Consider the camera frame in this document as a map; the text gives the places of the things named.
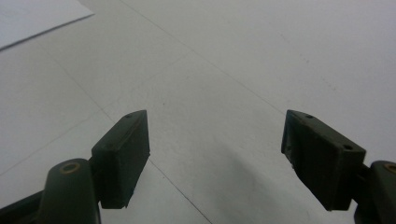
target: gray surface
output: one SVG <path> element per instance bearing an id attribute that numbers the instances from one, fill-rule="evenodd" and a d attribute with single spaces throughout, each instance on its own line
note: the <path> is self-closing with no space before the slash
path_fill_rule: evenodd
<path id="1" fill-rule="evenodd" d="M 1 206 L 140 109 L 152 156 L 104 223 L 353 223 L 280 154 L 287 108 L 396 161 L 393 2 L 81 3 L 95 15 L 0 51 Z"/>

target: screw hole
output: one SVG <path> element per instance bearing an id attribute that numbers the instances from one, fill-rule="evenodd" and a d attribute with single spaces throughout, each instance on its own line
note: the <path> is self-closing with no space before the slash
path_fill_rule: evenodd
<path id="1" fill-rule="evenodd" d="M 60 169 L 61 174 L 63 175 L 72 174 L 79 169 L 79 166 L 80 165 L 77 162 L 69 162 L 61 167 Z"/>
<path id="2" fill-rule="evenodd" d="M 344 145 L 344 149 L 346 149 L 346 150 L 352 150 L 353 147 L 352 147 L 352 146 L 349 146 L 349 145 Z"/>

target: white paper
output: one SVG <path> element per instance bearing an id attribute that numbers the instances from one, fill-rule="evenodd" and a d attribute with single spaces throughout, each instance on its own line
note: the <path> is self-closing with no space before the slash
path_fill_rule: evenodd
<path id="1" fill-rule="evenodd" d="M 91 15 L 75 0 L 0 0 L 0 49 Z"/>

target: floor tile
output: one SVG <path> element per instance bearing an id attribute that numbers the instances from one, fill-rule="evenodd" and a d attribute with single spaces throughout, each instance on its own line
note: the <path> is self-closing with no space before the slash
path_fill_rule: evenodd
<path id="1" fill-rule="evenodd" d="M 396 157 L 393 2 L 123 1 L 281 113 L 324 119 L 368 162 Z"/>
<path id="2" fill-rule="evenodd" d="M 195 53 L 105 112 L 115 120 L 139 109 L 152 161 L 213 223 L 351 218 L 323 211 L 296 178 L 280 153 L 284 116 Z"/>
<path id="3" fill-rule="evenodd" d="M 37 40 L 101 107 L 190 51 L 120 1 L 81 3 L 95 15 Z"/>
<path id="4" fill-rule="evenodd" d="M 0 174 L 99 108 L 35 42 L 0 54 Z"/>

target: white surface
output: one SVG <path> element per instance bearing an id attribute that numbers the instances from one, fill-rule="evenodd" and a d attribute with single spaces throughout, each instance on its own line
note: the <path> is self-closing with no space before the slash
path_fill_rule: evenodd
<path id="1" fill-rule="evenodd" d="M 76 0 L 2 0 L 0 49 L 91 14 Z"/>
<path id="2" fill-rule="evenodd" d="M 391 1 L 83 0 L 95 16 L 0 51 L 0 205 L 148 110 L 151 157 L 104 223 L 353 223 L 280 153 L 287 108 L 396 161 Z"/>

